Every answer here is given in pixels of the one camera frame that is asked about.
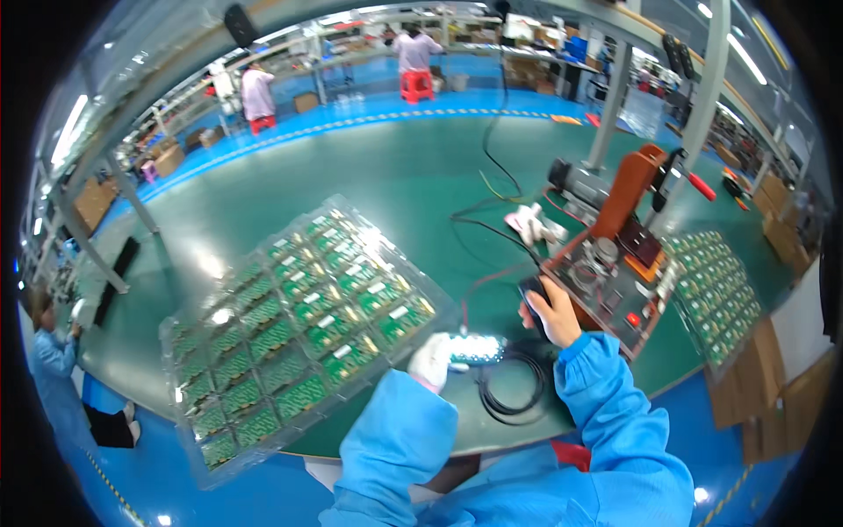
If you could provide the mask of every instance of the blue anti-static coat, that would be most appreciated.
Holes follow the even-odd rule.
[[[556,393],[591,450],[590,472],[560,465],[548,442],[504,457],[435,502],[412,505],[411,483],[448,460],[457,409],[407,374],[381,380],[340,447],[342,478],[323,526],[681,525],[690,522],[690,473],[664,451],[668,414],[650,411],[618,341],[583,334],[560,352]]]

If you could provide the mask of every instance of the plastic stool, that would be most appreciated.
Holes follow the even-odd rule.
[[[252,135],[258,135],[261,128],[272,128],[275,126],[275,116],[258,117],[253,121],[249,121],[249,126],[252,128]]]
[[[433,81],[429,70],[411,69],[401,74],[401,98],[411,105],[418,103],[419,97],[433,100]]]
[[[155,178],[158,177],[158,170],[155,169],[155,162],[151,159],[141,166],[141,171],[143,172],[143,179],[145,179],[147,183],[154,183]]]

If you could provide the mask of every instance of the red wire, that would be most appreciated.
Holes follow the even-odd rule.
[[[468,328],[468,326],[469,326],[469,307],[468,307],[468,303],[466,302],[466,300],[474,292],[475,289],[477,289],[480,285],[482,285],[485,282],[489,282],[490,280],[495,280],[496,278],[503,277],[503,276],[509,274],[510,272],[516,271],[517,269],[519,269],[519,267],[523,267],[523,266],[525,266],[529,263],[532,263],[532,262],[525,261],[525,262],[519,263],[515,266],[507,267],[503,271],[499,271],[499,272],[496,272],[494,274],[487,275],[487,276],[481,278],[480,280],[472,283],[469,290],[465,292],[465,295],[459,301],[463,306],[463,325],[466,328]]]
[[[556,207],[556,208],[558,208],[559,210],[563,211],[565,214],[567,214],[567,215],[568,215],[568,216],[570,216],[571,218],[576,219],[579,223],[582,223],[582,224],[583,224],[583,225],[585,225],[586,227],[588,226],[588,225],[587,225],[587,224],[586,224],[586,223],[585,223],[582,219],[580,219],[580,218],[578,218],[578,217],[574,216],[573,214],[571,214],[570,212],[568,212],[568,211],[567,211],[567,210],[565,210],[564,208],[562,208],[562,207],[560,207],[560,206],[556,205],[556,204],[553,202],[553,200],[551,200],[551,199],[550,199],[550,196],[548,196],[548,195],[547,195],[547,191],[548,191],[548,189],[544,189],[544,190],[541,192],[541,195],[542,195],[542,196],[544,196],[544,197],[545,197],[545,199],[546,199],[548,202],[550,202],[550,204],[551,204],[551,205],[553,205],[554,207]]]

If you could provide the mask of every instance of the workbench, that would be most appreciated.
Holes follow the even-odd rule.
[[[524,263],[471,295],[470,329],[510,339],[534,336],[521,327],[516,311],[520,297],[515,283],[535,273],[529,258],[515,244],[482,227],[448,220],[451,212],[490,195],[478,169],[500,192],[510,192],[505,176],[481,150],[488,122],[480,117],[391,121],[283,143],[210,169],[180,183],[178,191],[152,200],[148,208],[161,228],[159,237],[144,233],[133,214],[118,218],[105,233],[122,229],[141,242],[125,276],[131,290],[115,299],[103,328],[84,334],[80,365],[139,406],[171,418],[158,325],[210,288],[211,280],[200,269],[197,255],[215,255],[235,263],[267,235],[334,193],[344,195],[378,225],[457,302],[478,278]],[[583,159],[596,130],[551,120],[505,118],[493,134],[491,151],[518,178],[526,195],[537,197],[550,218],[576,233],[578,223],[553,208],[540,190],[553,158]],[[643,143],[638,137],[615,134],[605,160],[607,177],[614,176],[625,153]],[[719,192],[718,197],[710,203],[693,189],[685,189],[676,228],[720,229],[750,276],[756,276],[760,300],[768,306],[787,287],[791,273],[777,262],[766,243],[760,213],[754,208],[742,212],[722,191],[720,169],[710,159],[697,162],[695,172]],[[514,208],[512,203],[499,202],[473,217],[505,229],[502,217]],[[501,366],[491,382],[496,396],[510,405],[524,402],[533,389],[532,374],[519,366]],[[671,302],[650,342],[631,365],[635,383],[648,395],[656,395],[701,366],[702,358]],[[337,456],[342,438],[370,393],[364,391],[285,451]],[[482,410],[476,385],[466,376],[450,374],[443,397],[459,408],[454,455],[528,444],[572,430],[566,408],[552,393],[541,403],[547,408],[546,416],[524,427],[494,422]]]

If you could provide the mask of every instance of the plastic tray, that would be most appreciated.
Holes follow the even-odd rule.
[[[159,328],[199,487],[300,438],[431,333],[455,330],[455,315],[342,196],[296,218]]]

